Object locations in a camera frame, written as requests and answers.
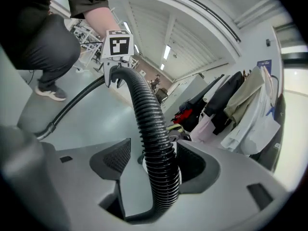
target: fluorescent light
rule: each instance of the fluorescent light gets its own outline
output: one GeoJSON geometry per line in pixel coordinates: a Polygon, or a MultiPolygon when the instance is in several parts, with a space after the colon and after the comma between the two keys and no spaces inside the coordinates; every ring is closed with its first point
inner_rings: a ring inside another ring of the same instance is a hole
{"type": "Polygon", "coordinates": [[[130,33],[131,33],[130,28],[128,27],[127,22],[126,22],[126,21],[124,21],[123,23],[124,23],[124,26],[125,26],[126,30],[127,30],[128,32],[130,32],[130,33]]]}
{"type": "Polygon", "coordinates": [[[164,58],[167,60],[169,52],[171,50],[171,47],[169,45],[166,45],[165,53],[164,53],[164,58]]]}
{"type": "Polygon", "coordinates": [[[136,49],[136,51],[138,52],[138,54],[139,54],[139,50],[138,50],[138,47],[137,47],[137,45],[135,45],[135,49],[136,49]]]}
{"type": "Polygon", "coordinates": [[[308,48],[306,45],[297,45],[281,49],[281,54],[296,53],[296,52],[308,52],[308,48]]]}

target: gray pants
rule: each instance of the gray pants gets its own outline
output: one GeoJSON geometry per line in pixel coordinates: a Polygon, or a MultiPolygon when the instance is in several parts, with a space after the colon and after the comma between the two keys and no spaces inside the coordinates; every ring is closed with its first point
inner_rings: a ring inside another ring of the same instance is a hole
{"type": "Polygon", "coordinates": [[[78,39],[66,29],[61,16],[52,14],[46,17],[26,50],[21,56],[13,56],[12,62],[17,69],[43,70],[38,87],[45,91],[67,73],[79,56],[78,39]]]}

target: black corrugated hose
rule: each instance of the black corrugated hose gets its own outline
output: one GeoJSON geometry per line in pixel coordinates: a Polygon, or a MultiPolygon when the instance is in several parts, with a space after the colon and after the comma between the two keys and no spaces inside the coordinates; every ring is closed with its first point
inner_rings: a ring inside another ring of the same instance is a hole
{"type": "MultiPolygon", "coordinates": [[[[162,216],[178,199],[180,172],[169,140],[164,115],[146,80],[135,70],[119,68],[112,71],[112,81],[126,81],[144,147],[145,163],[150,179],[153,207],[151,210],[125,218],[132,224],[150,223],[162,216]]],[[[63,116],[83,97],[105,82],[100,77],[81,91],[57,117],[36,134],[42,140],[51,134],[63,116]]]]}
{"type": "Polygon", "coordinates": [[[83,99],[88,93],[99,87],[100,85],[105,83],[105,77],[99,77],[92,83],[90,83],[85,89],[83,89],[76,97],[72,99],[71,102],[69,102],[61,111],[60,113],[55,117],[52,122],[48,124],[48,126],[41,132],[35,133],[36,138],[40,141],[44,138],[46,138],[48,135],[50,135],[55,129],[58,123],[61,121],[63,116],[66,115],[67,112],[70,111],[71,108],[75,106],[81,99],[83,99]]]}

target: wall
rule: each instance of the wall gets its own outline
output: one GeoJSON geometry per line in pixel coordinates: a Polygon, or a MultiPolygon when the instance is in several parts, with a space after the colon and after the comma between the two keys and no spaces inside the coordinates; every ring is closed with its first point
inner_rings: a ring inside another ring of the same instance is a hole
{"type": "Polygon", "coordinates": [[[140,72],[143,70],[146,75],[144,78],[148,81],[155,80],[156,75],[160,75],[160,86],[159,88],[166,88],[167,90],[172,86],[171,81],[169,81],[165,76],[160,74],[155,68],[153,68],[151,65],[146,63],[143,59],[141,59],[139,56],[134,56],[134,59],[139,61],[139,66],[136,68],[137,72],[140,72]]]}
{"type": "Polygon", "coordinates": [[[195,75],[179,81],[179,86],[171,93],[168,99],[162,104],[166,123],[169,124],[174,114],[179,111],[179,106],[185,101],[193,98],[207,86],[205,81],[195,75]]]}
{"type": "MultiPolygon", "coordinates": [[[[258,61],[272,60],[272,75],[282,79],[282,62],[280,56],[280,48],[276,38],[274,29],[269,21],[262,22],[257,26],[245,31],[242,34],[242,42],[240,46],[243,50],[243,55],[232,65],[225,65],[222,67],[204,71],[207,83],[214,80],[214,77],[219,77],[221,74],[234,74],[238,71],[249,72],[253,69],[258,61]],[[266,46],[266,39],[270,40],[270,46],[266,46]]],[[[277,90],[277,82],[274,83],[274,91],[277,90]]],[[[282,90],[282,81],[280,81],[279,90],[282,90]]]]}
{"type": "Polygon", "coordinates": [[[274,173],[289,191],[296,189],[308,163],[308,66],[292,67],[284,70],[285,122],[274,173]]]}

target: white wall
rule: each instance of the white wall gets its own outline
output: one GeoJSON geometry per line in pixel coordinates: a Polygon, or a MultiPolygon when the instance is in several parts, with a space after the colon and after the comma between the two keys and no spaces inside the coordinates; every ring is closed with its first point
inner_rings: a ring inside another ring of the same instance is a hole
{"type": "Polygon", "coordinates": [[[185,89],[191,84],[196,76],[177,81],[172,84],[170,89],[173,89],[172,93],[168,91],[168,99],[162,104],[163,113],[170,108],[174,101],[185,91],[185,89]]]}
{"type": "MultiPolygon", "coordinates": [[[[272,60],[272,75],[279,79],[282,78],[282,62],[280,56],[279,44],[269,21],[262,22],[257,26],[245,31],[242,34],[242,42],[240,46],[243,50],[243,55],[233,65],[225,65],[222,67],[210,69],[203,72],[206,82],[211,82],[214,77],[219,77],[221,74],[234,74],[238,71],[246,73],[253,69],[258,61],[272,60]],[[270,46],[266,46],[266,39],[269,39],[270,46]]],[[[274,91],[277,87],[277,82],[274,80],[274,91]]],[[[282,89],[282,81],[280,81],[280,90],[282,89]]]]}
{"type": "Polygon", "coordinates": [[[308,163],[308,96],[285,90],[284,97],[286,110],[282,147],[274,176],[292,192],[308,163]]]}
{"type": "Polygon", "coordinates": [[[308,65],[292,67],[298,68],[284,70],[285,123],[274,173],[289,191],[296,189],[308,164],[308,65]]]}

